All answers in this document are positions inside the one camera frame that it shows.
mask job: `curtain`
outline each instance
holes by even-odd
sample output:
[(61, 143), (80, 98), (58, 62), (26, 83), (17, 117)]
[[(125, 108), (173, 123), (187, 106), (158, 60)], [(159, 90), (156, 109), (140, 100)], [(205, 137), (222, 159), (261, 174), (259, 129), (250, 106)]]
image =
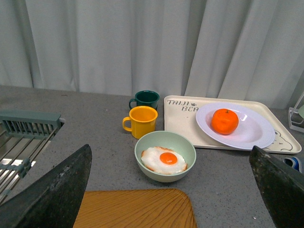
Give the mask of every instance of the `curtain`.
[(296, 103), (304, 0), (3, 0), (0, 85)]

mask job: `countertop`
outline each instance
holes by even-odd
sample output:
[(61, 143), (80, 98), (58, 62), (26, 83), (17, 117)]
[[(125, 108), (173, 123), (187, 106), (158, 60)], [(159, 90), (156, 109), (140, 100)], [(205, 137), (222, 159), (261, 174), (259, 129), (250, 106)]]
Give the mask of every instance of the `countertop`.
[[(173, 183), (160, 183), (141, 172), (134, 156), (137, 139), (122, 128), (122, 119), (129, 113), (130, 96), (12, 86), (0, 86), (0, 91), (0, 110), (54, 112), (60, 113), (65, 120), (8, 199), (84, 144), (89, 144), (93, 160), (87, 190), (177, 188), (189, 196), (198, 227), (275, 227), (257, 188), (249, 164), (249, 152), (196, 149), (196, 164), (184, 178)], [(156, 130), (164, 129), (162, 100)], [(303, 147), (304, 134), (289, 128), (287, 110), (271, 111)], [(291, 157), (274, 156), (279, 159)], [(303, 158), (303, 149), (296, 156)]]

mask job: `dish rack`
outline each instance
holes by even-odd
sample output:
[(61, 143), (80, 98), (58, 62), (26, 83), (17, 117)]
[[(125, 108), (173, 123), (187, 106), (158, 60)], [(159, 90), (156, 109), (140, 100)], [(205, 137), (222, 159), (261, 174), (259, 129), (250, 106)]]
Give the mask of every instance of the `dish rack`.
[(60, 114), (0, 111), (0, 204), (35, 164), (63, 123)]

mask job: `egg white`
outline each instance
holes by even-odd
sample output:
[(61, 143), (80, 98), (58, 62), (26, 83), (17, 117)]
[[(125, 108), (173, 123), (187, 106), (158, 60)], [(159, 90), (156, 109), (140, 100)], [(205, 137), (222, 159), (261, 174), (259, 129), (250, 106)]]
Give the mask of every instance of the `egg white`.
[[(173, 153), (177, 157), (175, 164), (165, 164), (160, 160), (160, 155), (165, 152)], [(142, 152), (143, 165), (157, 173), (161, 174), (175, 174), (183, 172), (187, 169), (187, 163), (184, 158), (173, 150), (163, 147), (150, 147)]]

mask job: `fried egg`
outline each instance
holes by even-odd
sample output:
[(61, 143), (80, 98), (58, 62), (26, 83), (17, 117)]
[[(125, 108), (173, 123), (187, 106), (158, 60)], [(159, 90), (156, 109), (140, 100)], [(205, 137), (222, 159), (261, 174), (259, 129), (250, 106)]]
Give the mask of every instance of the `fried egg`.
[(161, 174), (175, 174), (187, 169), (187, 163), (180, 154), (160, 146), (143, 151), (142, 163), (149, 170)]

